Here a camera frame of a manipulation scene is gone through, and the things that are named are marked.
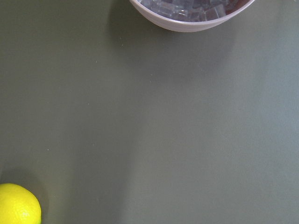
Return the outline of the pink bowl with ice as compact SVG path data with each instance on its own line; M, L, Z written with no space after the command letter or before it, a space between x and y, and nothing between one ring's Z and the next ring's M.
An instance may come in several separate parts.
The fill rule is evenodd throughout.
M210 29L228 21L248 8L254 2L254 0L239 0L235 6L235 9L233 9L228 15L211 21L199 22L176 21L152 12L137 0L130 0L129 2L144 18L153 24L170 31L190 33Z

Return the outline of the yellow lemon far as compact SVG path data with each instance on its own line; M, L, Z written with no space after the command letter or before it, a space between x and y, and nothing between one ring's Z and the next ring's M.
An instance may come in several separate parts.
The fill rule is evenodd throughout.
M42 211L38 199L20 185L1 184L0 222L2 224L40 224Z

